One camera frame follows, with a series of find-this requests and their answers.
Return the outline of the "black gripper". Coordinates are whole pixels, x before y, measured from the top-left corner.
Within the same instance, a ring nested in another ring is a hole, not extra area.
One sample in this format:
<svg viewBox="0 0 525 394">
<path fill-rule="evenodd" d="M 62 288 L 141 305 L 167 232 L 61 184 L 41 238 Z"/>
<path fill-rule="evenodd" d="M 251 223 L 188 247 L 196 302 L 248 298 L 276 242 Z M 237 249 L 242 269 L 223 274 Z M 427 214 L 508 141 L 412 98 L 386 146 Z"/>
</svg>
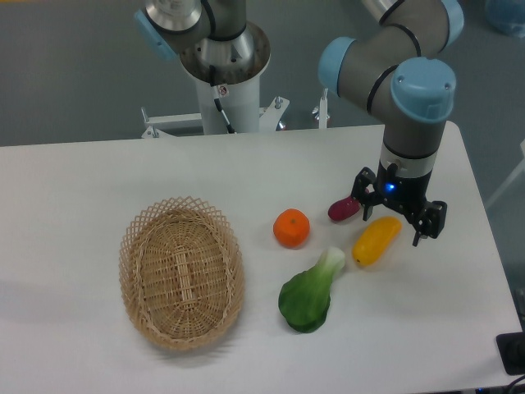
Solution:
<svg viewBox="0 0 525 394">
<path fill-rule="evenodd" d="M 417 178 L 403 178 L 389 172 L 379 164 L 377 176 L 368 167 L 364 167 L 354 179 L 351 197 L 363 208 L 363 220 L 367 221 L 377 205 L 401 213 L 406 217 L 415 217 L 413 246 L 423 238 L 436 239 L 445 226 L 447 203 L 427 201 L 426 192 L 431 178 L 431 171 Z"/>
</svg>

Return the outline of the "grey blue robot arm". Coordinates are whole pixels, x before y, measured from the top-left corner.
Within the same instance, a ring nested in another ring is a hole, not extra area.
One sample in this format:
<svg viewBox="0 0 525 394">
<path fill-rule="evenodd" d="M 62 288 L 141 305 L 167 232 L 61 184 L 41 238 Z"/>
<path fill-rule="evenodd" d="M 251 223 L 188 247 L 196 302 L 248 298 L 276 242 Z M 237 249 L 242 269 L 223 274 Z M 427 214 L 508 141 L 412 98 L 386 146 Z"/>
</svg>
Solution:
<svg viewBox="0 0 525 394">
<path fill-rule="evenodd" d="M 426 192 L 456 89 L 437 56 L 460 35 L 463 10 L 456 1 L 368 1 L 366 8 L 379 32 L 365 42 L 334 39 L 317 67 L 327 91 L 384 125 L 378 169 L 364 168 L 351 195 L 365 218 L 383 205 L 406 218 L 416 239 L 434 239 L 447 206 Z M 147 1 L 134 18 L 153 51 L 179 59 L 194 80 L 206 134 L 264 130 L 259 78 L 271 49 L 245 2 Z"/>
</svg>

